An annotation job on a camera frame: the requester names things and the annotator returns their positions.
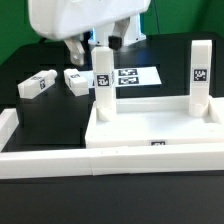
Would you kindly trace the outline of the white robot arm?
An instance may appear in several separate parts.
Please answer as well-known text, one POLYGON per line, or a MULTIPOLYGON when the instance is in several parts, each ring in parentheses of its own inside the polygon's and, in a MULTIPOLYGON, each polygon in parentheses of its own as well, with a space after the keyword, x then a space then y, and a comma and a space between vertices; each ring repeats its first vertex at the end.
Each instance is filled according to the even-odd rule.
POLYGON ((82 66, 82 41, 93 31, 91 44, 118 50, 143 39, 139 14, 151 0, 28 0, 28 15, 35 32, 63 40, 73 64, 82 66))

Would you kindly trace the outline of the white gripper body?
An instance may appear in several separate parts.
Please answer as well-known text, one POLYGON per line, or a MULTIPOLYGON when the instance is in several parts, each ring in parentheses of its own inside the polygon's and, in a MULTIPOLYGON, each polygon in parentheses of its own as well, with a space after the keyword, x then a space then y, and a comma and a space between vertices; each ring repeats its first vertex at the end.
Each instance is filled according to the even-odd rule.
POLYGON ((28 0, 35 32, 64 40, 148 10, 151 0, 28 0))

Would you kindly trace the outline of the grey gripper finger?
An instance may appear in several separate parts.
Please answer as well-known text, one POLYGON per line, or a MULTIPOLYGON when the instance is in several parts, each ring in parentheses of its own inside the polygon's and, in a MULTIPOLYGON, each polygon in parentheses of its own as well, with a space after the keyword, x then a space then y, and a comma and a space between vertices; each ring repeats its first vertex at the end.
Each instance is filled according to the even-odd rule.
POLYGON ((84 54, 81 41, 76 37, 70 37, 64 40, 66 46, 70 51, 70 60, 74 65, 83 66, 84 65, 84 54))
POLYGON ((111 49, 119 50, 123 46, 129 24, 130 18, 122 19, 114 23, 112 34, 108 37, 108 46, 111 49))

